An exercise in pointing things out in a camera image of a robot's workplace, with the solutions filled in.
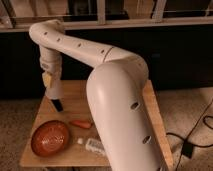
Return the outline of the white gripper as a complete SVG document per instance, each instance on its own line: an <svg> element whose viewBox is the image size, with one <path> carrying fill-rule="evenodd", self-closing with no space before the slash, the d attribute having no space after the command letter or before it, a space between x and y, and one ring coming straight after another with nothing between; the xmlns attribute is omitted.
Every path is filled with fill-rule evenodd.
<svg viewBox="0 0 213 171"><path fill-rule="evenodd" d="M46 47L40 49L40 66L43 69L42 79L44 86L50 88L52 78L60 78L62 72L62 56L56 51Z"/></svg>

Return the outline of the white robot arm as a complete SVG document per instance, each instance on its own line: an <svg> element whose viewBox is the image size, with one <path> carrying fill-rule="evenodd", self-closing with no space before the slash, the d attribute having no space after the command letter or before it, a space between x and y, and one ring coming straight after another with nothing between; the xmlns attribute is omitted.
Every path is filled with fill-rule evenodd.
<svg viewBox="0 0 213 171"><path fill-rule="evenodd" d="M40 48L49 99L62 97L64 54L92 68L87 101L112 171L168 171L142 97L148 66L140 55L67 36L58 20L33 24L29 35Z"/></svg>

